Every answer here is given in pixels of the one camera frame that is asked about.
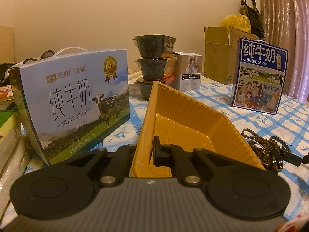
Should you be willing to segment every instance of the bubble wrap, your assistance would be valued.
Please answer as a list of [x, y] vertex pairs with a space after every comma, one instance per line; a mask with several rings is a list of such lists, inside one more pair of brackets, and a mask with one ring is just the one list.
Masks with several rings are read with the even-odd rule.
[[26, 136], [21, 135], [20, 141], [12, 151], [0, 174], [0, 217], [10, 200], [10, 188], [20, 177], [30, 160], [30, 144]]
[[15, 126], [10, 130], [7, 134], [5, 139], [1, 142], [1, 149], [0, 149], [0, 172], [2, 171], [5, 163], [7, 162], [8, 158], [10, 157], [13, 149], [17, 145], [20, 139], [20, 131]]

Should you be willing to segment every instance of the bead necklace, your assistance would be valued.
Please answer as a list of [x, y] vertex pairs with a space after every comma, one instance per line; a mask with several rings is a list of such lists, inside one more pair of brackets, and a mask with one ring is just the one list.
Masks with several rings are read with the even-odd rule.
[[[252, 134], [251, 136], [245, 135], [245, 132], [249, 132]], [[260, 159], [263, 167], [266, 170], [274, 170], [274, 157], [273, 154], [276, 152], [280, 152], [280, 150], [287, 151], [288, 153], [291, 152], [289, 146], [279, 137], [271, 136], [269, 139], [265, 139], [259, 135], [257, 135], [252, 130], [245, 128], [242, 130], [241, 135], [245, 139], [249, 139], [249, 146], [255, 152], [257, 157]]]

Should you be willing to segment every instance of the black plastic bowl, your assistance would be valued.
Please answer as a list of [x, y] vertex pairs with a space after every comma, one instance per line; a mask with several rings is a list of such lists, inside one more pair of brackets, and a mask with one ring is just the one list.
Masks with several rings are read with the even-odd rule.
[[162, 80], [173, 75], [177, 57], [138, 59], [143, 79], [146, 81]]
[[133, 39], [142, 58], [165, 58], [173, 53], [175, 37], [166, 35], [144, 35]]
[[[174, 81], [175, 81], [175, 76], [171, 76], [159, 82], [172, 87], [174, 84]], [[149, 101], [153, 82], [154, 81], [145, 81], [143, 78], [138, 78], [136, 80], [136, 84], [138, 84], [140, 87], [143, 100]]]

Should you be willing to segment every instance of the gold medal badge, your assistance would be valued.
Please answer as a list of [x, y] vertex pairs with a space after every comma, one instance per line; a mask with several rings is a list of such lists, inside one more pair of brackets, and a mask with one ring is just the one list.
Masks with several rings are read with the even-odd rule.
[[108, 56], [104, 61], [104, 72], [106, 74], [105, 82], [107, 81], [109, 83], [109, 79], [111, 77], [113, 77], [114, 80], [116, 80], [117, 78], [116, 70], [117, 70], [116, 59], [113, 56]]

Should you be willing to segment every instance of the blue checkered tablecloth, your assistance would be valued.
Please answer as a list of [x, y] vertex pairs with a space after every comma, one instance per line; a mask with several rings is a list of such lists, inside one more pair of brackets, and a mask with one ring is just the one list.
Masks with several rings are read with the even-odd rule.
[[[141, 99], [141, 93], [136, 84], [129, 86], [129, 92], [130, 119], [93, 149], [105, 147], [112, 152], [122, 145], [137, 143], [148, 102]], [[225, 114], [239, 132], [244, 128], [249, 128], [265, 138], [276, 135], [290, 145], [294, 154], [303, 157], [309, 152], [309, 107], [291, 97], [282, 95], [278, 113], [273, 116], [231, 107], [230, 85], [202, 84], [201, 90], [186, 94]], [[29, 162], [25, 173], [43, 166], [43, 161], [39, 157], [34, 157]], [[309, 212], [309, 165], [301, 164], [300, 167], [296, 167], [285, 163], [284, 169], [279, 175], [288, 182], [292, 193], [284, 217], [290, 220], [300, 213]], [[13, 206], [10, 204], [3, 217], [1, 227], [4, 227], [16, 216]]]

